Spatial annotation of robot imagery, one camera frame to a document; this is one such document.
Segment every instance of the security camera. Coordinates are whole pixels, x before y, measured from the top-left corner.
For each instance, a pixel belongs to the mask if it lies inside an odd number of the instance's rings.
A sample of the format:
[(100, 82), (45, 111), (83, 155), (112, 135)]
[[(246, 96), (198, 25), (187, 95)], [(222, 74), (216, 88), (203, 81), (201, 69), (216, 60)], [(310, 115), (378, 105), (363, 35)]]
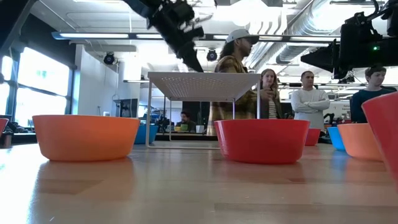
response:
[(214, 62), (217, 60), (217, 53), (215, 49), (210, 49), (209, 52), (207, 53), (207, 61), (209, 62)]
[(104, 58), (105, 65), (114, 65), (116, 63), (116, 58), (114, 57), (114, 52), (106, 53)]

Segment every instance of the bowl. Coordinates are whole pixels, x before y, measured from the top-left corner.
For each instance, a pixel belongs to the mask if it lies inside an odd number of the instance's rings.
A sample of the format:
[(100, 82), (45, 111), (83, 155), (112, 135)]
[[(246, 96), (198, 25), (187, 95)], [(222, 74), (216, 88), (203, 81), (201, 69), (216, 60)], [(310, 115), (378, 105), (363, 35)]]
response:
[[(157, 125), (149, 126), (149, 144), (155, 141), (158, 128), (159, 127)], [(145, 144), (146, 136), (147, 136), (147, 126), (146, 125), (139, 126), (134, 144)]]
[(222, 155), (255, 164), (293, 164), (302, 156), (309, 121), (236, 119), (215, 121)]
[(33, 116), (37, 142), (51, 161), (105, 161), (126, 157), (140, 121), (82, 115)]
[(365, 124), (341, 124), (338, 126), (347, 154), (358, 159), (382, 161), (372, 129)]
[(340, 132), (338, 131), (337, 127), (330, 127), (328, 128), (328, 132), (330, 135), (330, 140), (333, 147), (340, 151), (345, 151), (346, 148), (344, 147), (343, 140), (340, 136)]
[(7, 124), (8, 124), (8, 119), (0, 118), (0, 137), (4, 129), (6, 128)]
[(379, 96), (362, 104), (366, 118), (393, 178), (398, 183), (398, 93)]
[(315, 146), (318, 144), (319, 134), (321, 129), (310, 128), (308, 130), (307, 138), (305, 140), (305, 146)]

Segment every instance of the long hair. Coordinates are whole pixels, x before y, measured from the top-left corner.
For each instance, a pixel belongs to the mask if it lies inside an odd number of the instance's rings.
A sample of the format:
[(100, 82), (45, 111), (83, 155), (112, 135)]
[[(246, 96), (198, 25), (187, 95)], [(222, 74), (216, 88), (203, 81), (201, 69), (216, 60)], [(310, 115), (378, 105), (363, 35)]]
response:
[(262, 79), (264, 78), (264, 75), (265, 75), (267, 72), (272, 72), (272, 73), (274, 74), (274, 81), (272, 82), (270, 88), (271, 88), (271, 91), (274, 93), (275, 98), (278, 99), (278, 98), (279, 98), (279, 92), (278, 92), (278, 87), (279, 87), (279, 86), (278, 86), (278, 77), (276, 76), (275, 71), (273, 71), (272, 69), (267, 68), (267, 69), (265, 69), (264, 71), (261, 72), (261, 85), (260, 85), (260, 89), (261, 89), (261, 90), (263, 89), (263, 87), (262, 87)]
[(218, 60), (221, 60), (225, 56), (231, 56), (233, 54), (234, 50), (235, 50), (234, 41), (225, 43)]

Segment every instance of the wooden table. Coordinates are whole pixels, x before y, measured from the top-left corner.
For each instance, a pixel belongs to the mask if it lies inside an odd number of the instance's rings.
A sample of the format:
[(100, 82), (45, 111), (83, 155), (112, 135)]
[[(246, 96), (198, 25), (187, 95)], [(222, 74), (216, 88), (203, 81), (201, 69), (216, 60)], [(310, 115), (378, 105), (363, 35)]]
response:
[(13, 224), (398, 223), (384, 164), (330, 145), (288, 166), (145, 146), (117, 161), (47, 162), (37, 145), (16, 146), (0, 150), (0, 202), (0, 223)]

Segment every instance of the window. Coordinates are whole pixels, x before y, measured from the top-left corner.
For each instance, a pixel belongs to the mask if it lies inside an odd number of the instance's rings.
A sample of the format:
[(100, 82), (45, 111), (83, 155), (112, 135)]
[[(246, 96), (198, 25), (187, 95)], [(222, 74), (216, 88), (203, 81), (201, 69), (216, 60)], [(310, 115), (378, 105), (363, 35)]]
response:
[(68, 81), (69, 68), (66, 65), (25, 48), (21, 54), (18, 83), (66, 96)]
[(0, 115), (6, 114), (10, 86), (7, 83), (0, 85)]
[(19, 88), (15, 122), (22, 127), (32, 126), (31, 120), (38, 114), (65, 114), (67, 99), (62, 96), (52, 96), (27, 88)]
[(1, 73), (4, 75), (4, 79), (9, 81), (11, 79), (12, 72), (12, 59), (4, 56), (2, 58)]

